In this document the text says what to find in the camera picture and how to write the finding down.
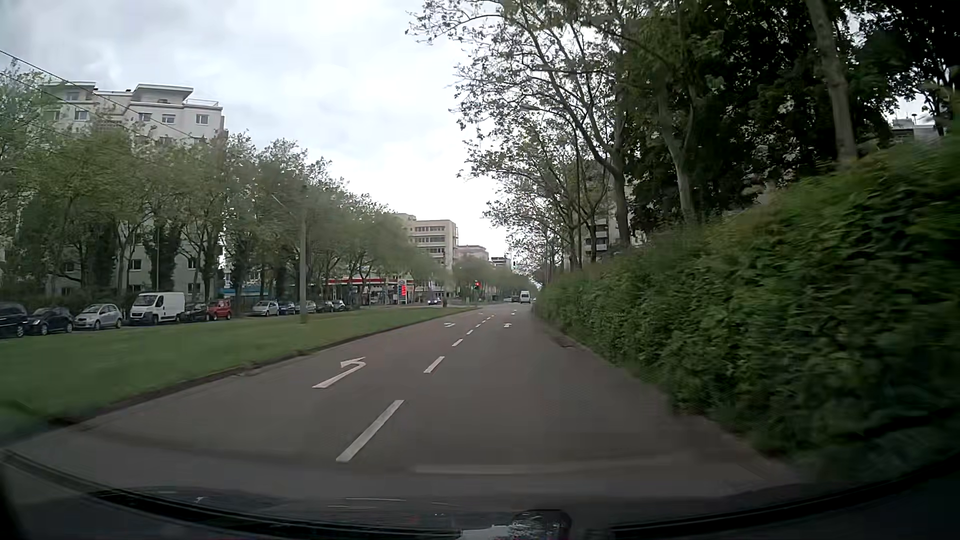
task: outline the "cloud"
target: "cloud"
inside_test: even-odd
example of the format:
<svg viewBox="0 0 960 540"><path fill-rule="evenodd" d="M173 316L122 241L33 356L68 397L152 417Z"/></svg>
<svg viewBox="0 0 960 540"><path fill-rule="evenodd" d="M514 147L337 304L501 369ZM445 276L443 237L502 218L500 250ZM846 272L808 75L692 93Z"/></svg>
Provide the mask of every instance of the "cloud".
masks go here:
<svg viewBox="0 0 960 540"><path fill-rule="evenodd" d="M466 156L448 109L451 43L403 34L420 0L0 0L0 48L100 88L194 87L258 145L284 137L397 211L449 218L462 243L505 249L480 217L491 183L456 178Z"/></svg>

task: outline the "green bush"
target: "green bush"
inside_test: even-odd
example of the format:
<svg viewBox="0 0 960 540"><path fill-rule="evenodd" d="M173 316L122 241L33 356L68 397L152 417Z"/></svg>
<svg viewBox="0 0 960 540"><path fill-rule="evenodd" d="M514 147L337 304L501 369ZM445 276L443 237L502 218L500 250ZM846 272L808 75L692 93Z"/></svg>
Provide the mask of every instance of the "green bush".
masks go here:
<svg viewBox="0 0 960 540"><path fill-rule="evenodd" d="M960 144L804 180L539 294L537 312L830 478L960 449Z"/></svg>

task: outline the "utility pole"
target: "utility pole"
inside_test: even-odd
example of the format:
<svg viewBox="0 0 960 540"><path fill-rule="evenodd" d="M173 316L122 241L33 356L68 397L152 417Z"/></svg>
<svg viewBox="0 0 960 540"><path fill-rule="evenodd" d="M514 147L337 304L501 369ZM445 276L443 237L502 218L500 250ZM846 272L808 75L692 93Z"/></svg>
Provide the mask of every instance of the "utility pole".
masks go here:
<svg viewBox="0 0 960 540"><path fill-rule="evenodd" d="M306 324L306 205L300 208L300 323Z"/></svg>

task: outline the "red car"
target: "red car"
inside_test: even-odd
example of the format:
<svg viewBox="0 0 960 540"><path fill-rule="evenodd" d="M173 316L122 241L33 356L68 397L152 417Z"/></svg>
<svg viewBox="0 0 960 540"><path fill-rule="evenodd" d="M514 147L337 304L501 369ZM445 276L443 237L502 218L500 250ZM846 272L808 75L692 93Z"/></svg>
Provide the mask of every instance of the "red car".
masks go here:
<svg viewBox="0 0 960 540"><path fill-rule="evenodd" d="M206 316L211 321L217 319L230 320L232 310L230 309L230 300L214 300L206 305Z"/></svg>

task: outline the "street lamp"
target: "street lamp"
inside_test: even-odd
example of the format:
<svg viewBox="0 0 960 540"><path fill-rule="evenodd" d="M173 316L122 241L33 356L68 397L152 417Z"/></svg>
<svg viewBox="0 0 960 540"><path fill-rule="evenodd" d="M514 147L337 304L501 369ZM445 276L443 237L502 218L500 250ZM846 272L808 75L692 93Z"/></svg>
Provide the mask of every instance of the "street lamp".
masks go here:
<svg viewBox="0 0 960 540"><path fill-rule="evenodd" d="M281 205L286 209L290 215L294 215L286 205L280 202L277 197L271 193L271 197L274 198L277 204ZM306 206L300 210L300 324L306 324Z"/></svg>

